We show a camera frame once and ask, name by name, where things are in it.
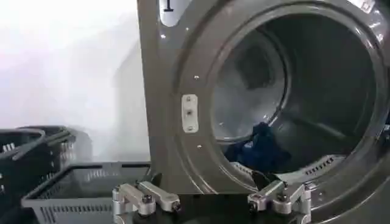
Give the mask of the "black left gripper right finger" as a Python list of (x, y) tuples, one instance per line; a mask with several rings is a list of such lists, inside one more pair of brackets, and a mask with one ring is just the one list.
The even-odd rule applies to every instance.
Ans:
[(311, 191), (305, 184), (288, 184), (271, 173), (252, 171), (250, 177), (257, 191), (247, 196), (249, 211), (258, 213), (271, 209), (279, 215), (298, 212), (298, 224), (311, 223)]

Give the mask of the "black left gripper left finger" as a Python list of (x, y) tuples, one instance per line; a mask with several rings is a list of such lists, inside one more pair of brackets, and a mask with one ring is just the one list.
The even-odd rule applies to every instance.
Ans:
[(148, 218), (161, 209), (170, 214), (181, 210), (177, 194), (160, 187), (163, 174), (156, 173), (134, 184), (123, 183), (112, 190), (112, 216), (114, 223), (129, 223), (129, 215), (136, 212), (141, 218)]

